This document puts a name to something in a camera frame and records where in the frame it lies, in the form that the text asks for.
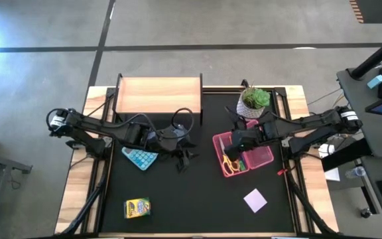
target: yellow crayon box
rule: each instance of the yellow crayon box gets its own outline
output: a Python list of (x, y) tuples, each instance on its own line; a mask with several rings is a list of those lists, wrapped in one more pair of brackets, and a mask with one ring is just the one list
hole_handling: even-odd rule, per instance
[(149, 198), (127, 200), (123, 205), (125, 207), (126, 219), (150, 215)]

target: wooden table frame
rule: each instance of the wooden table frame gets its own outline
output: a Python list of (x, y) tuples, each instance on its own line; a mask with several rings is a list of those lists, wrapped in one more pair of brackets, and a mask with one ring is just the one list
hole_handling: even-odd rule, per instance
[[(308, 115), (308, 109), (306, 105), (306, 100), (304, 98), (304, 93), (302, 86), (257, 86), (261, 88), (272, 88), (272, 87), (282, 87), (286, 89), (287, 100), (283, 102), (283, 104), (279, 104), (279, 111), (282, 117), (289, 118), (299, 118)], [(96, 109), (99, 105), (101, 105), (106, 100), (106, 92), (109, 87), (101, 87), (94, 86), (91, 87), (88, 91), (87, 100), (84, 106), (84, 114), (88, 114), (94, 109)], [(205, 90), (214, 90), (214, 89), (228, 89), (228, 88), (237, 88), (237, 86), (204, 86)], [(103, 108), (97, 110), (93, 117), (101, 118), (103, 115)], [(111, 120), (113, 114), (109, 111), (109, 114), (105, 114), (107, 116), (107, 120)], [(74, 152), (72, 157), (72, 163), (82, 159), (84, 157), (84, 151), (77, 150)], [(60, 207), (60, 214), (58, 216), (58, 221), (56, 225), (56, 232), (61, 232), (65, 229), (72, 219), (76, 216), (77, 212), (83, 206), (87, 195), (89, 194), (89, 185), (90, 183), (96, 183), (97, 180), (91, 179), (91, 172), (93, 167), (97, 167), (97, 173), (95, 178), (101, 177), (102, 166), (104, 162), (101, 161), (99, 163), (93, 162), (92, 159), (86, 159), (79, 165), (76, 165), (75, 168), (70, 170), (66, 188), (64, 191), (64, 196), (62, 199), (62, 204)], [(314, 159), (312, 157), (304, 157), (301, 161), (301, 167), (297, 167), (300, 172), (293, 171), (294, 178), (298, 181), (298, 173), (302, 173), (304, 175), (303, 185), (306, 185), (307, 196), (309, 198), (310, 203), (316, 209), (321, 218), (326, 221), (327, 225), (335, 231), (338, 231), (334, 210), (332, 208), (332, 203), (330, 201), (328, 188), (326, 186), (325, 176), (322, 169), (322, 164), (318, 159)], [(98, 201), (101, 202), (102, 199), (97, 200), (89, 215), (89, 222), (85, 232), (92, 232), (94, 230), (94, 225), (96, 221), (97, 207)], [(309, 232), (312, 223), (307, 220), (306, 213), (300, 203), (300, 201), (296, 200), (297, 208), (298, 208), (298, 217), (300, 219), (301, 228), (303, 232)], [(187, 236), (244, 236), (244, 237), (258, 237), (258, 236), (293, 236), (294, 233), (203, 233), (203, 234), (136, 234), (136, 233), (101, 233), (100, 236), (109, 236), (109, 237), (134, 237), (134, 236), (160, 236), (160, 237), (187, 237)]]

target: potted plant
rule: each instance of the potted plant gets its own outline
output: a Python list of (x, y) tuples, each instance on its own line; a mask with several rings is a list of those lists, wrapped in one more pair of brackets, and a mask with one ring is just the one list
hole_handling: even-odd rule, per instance
[(248, 119), (257, 119), (269, 106), (270, 98), (268, 92), (250, 86), (239, 96), (237, 113)]

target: purple sticky note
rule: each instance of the purple sticky note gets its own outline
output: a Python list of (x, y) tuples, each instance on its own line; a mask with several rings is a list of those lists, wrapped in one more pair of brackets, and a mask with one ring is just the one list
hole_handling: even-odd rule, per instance
[(244, 201), (250, 206), (254, 213), (267, 204), (266, 199), (257, 189), (251, 191), (251, 193), (245, 196)]

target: scissors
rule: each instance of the scissors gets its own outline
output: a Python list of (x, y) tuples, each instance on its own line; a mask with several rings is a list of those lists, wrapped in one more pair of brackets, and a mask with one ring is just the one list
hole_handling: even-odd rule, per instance
[(239, 171), (239, 164), (236, 162), (231, 162), (225, 154), (225, 145), (223, 145), (222, 140), (219, 138), (220, 147), (222, 149), (223, 161), (222, 161), (222, 169), (224, 173), (228, 176), (233, 175), (235, 172)]

